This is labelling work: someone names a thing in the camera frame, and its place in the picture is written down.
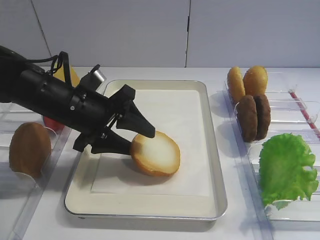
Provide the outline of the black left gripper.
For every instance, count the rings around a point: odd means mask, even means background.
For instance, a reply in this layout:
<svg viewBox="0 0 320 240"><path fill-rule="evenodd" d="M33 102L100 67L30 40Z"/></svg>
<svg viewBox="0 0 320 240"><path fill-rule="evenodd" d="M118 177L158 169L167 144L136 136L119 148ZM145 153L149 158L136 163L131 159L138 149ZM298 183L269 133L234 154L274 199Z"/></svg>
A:
<svg viewBox="0 0 320 240"><path fill-rule="evenodd" d="M87 92L86 97L74 107L75 127L80 135L73 149L83 152L91 146L92 154L114 153L130 155L131 142L112 131L129 130L148 138L156 135L155 127L141 114L133 100L136 91L125 84L111 97L97 92Z"/></svg>

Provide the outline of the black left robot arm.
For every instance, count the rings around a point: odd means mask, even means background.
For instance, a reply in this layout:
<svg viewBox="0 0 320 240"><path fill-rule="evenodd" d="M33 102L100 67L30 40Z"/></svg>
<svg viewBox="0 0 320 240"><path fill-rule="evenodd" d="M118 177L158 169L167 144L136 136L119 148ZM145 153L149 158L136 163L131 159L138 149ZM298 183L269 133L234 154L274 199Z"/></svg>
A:
<svg viewBox="0 0 320 240"><path fill-rule="evenodd" d="M112 127L148 138L155 136L155 127L134 103L136 91L132 87L124 85L106 97L97 91L105 79L99 65L73 86L68 54L62 51L48 61L51 68L46 71L40 67L40 60L1 47L1 102L18 104L78 131L73 148L79 152L90 145L93 154L128 155L131 143Z"/></svg>

